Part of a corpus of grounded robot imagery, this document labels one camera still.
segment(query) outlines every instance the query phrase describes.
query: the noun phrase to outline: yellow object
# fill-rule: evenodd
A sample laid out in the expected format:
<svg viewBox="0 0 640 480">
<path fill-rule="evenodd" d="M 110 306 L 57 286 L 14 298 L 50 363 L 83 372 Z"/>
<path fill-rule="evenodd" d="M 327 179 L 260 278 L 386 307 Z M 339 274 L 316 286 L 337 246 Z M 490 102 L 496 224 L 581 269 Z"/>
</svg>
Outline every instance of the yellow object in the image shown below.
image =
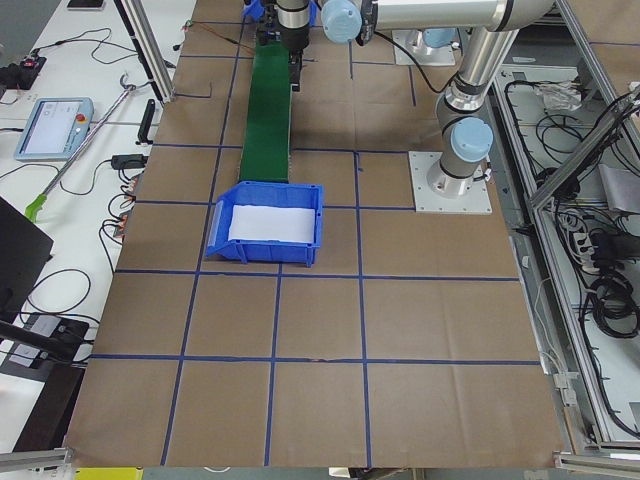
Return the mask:
<svg viewBox="0 0 640 480">
<path fill-rule="evenodd" d="M 142 468 L 79 468 L 75 480 L 141 480 Z"/>
</svg>

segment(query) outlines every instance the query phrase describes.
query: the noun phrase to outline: plastic bag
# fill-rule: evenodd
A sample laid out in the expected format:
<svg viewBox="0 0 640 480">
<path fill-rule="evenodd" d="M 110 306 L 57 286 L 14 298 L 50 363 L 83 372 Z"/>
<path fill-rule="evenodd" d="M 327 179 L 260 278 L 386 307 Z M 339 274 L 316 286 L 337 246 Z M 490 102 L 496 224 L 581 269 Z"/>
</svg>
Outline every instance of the plastic bag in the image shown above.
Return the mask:
<svg viewBox="0 0 640 480">
<path fill-rule="evenodd" d="M 543 83 L 535 87 L 535 92 L 542 97 L 547 110 L 573 112 L 582 106 L 582 95 L 572 82 Z"/>
</svg>

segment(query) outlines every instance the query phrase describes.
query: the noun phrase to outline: green strip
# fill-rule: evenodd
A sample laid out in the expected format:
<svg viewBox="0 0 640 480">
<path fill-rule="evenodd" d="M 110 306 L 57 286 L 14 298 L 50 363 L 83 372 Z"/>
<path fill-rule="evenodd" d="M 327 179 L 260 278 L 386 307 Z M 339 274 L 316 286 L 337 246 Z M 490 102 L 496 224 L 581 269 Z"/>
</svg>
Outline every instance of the green strip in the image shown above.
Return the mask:
<svg viewBox="0 0 640 480">
<path fill-rule="evenodd" d="M 280 43 L 256 45 L 240 181 L 289 181 L 290 117 L 289 53 Z"/>
</svg>

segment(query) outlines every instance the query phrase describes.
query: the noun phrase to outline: tablet screen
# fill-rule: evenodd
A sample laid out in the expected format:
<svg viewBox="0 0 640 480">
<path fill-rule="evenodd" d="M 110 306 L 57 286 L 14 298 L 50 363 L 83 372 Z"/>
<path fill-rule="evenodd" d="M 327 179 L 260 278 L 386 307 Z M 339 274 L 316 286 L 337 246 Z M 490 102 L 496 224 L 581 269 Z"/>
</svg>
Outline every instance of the tablet screen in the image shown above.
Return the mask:
<svg viewBox="0 0 640 480">
<path fill-rule="evenodd" d="M 23 153 L 62 153 L 82 102 L 43 102 L 33 121 Z"/>
</svg>

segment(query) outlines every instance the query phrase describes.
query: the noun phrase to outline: light blue joint cap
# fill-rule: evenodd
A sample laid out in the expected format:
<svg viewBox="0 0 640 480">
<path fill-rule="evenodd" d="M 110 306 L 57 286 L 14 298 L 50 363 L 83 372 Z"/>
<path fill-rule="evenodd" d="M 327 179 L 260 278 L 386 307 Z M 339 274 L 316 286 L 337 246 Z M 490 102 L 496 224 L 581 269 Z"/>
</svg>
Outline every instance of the light blue joint cap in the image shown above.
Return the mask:
<svg viewBox="0 0 640 480">
<path fill-rule="evenodd" d="M 329 0 L 322 7 L 324 33 L 334 43 L 348 43 L 358 36 L 362 17 L 349 0 Z"/>
<path fill-rule="evenodd" d="M 450 45 L 455 36 L 455 28 L 428 28 L 422 33 L 425 45 L 431 48 L 441 48 Z"/>
<path fill-rule="evenodd" d="M 493 145 L 491 127 L 479 118 L 470 117 L 456 123 L 451 133 L 451 147 L 458 157 L 477 163 L 489 154 Z"/>
</svg>

